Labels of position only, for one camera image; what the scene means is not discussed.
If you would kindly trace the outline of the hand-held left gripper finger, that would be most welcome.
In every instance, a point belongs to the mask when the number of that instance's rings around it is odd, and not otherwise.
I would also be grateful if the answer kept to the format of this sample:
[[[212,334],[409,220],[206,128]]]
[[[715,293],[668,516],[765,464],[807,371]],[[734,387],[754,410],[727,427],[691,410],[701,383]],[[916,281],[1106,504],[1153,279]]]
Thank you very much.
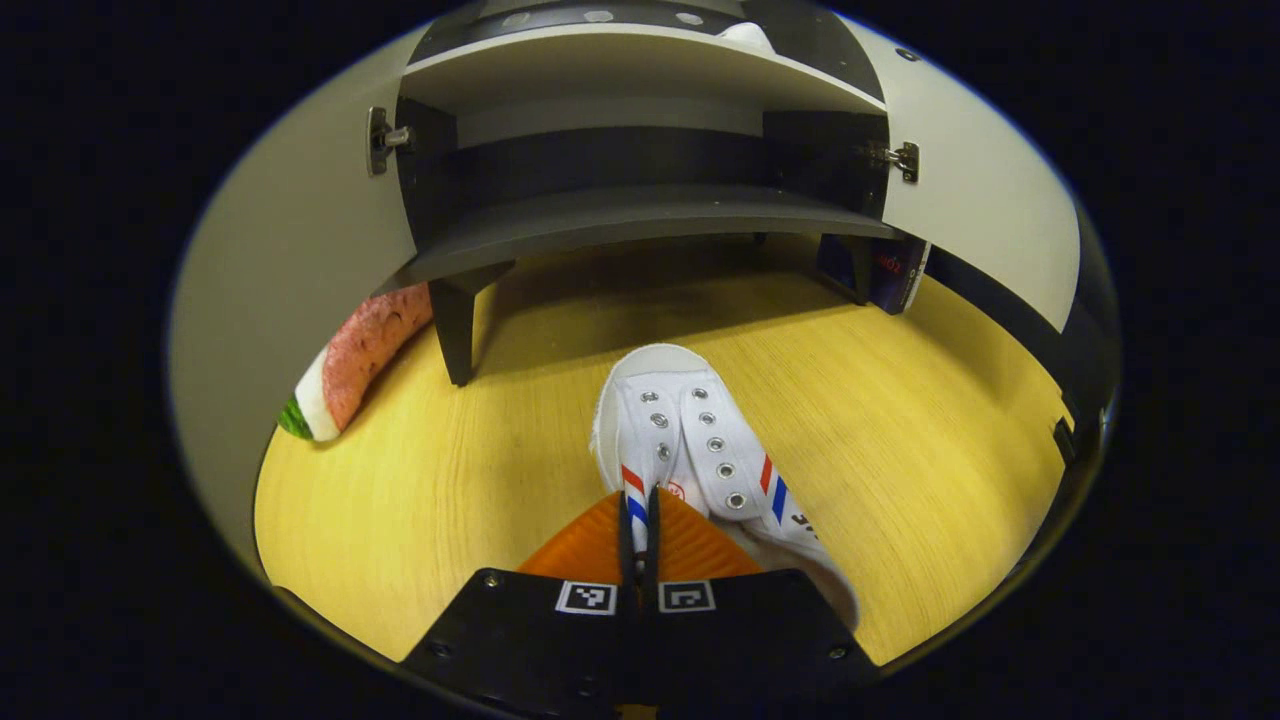
[[[664,489],[649,518],[645,701],[660,716],[840,715],[879,680],[851,594],[826,591],[813,561]]]
[[[588,510],[607,533],[589,543],[611,582],[499,568],[476,570],[399,665],[488,717],[613,719],[625,626],[637,609],[628,498]]]

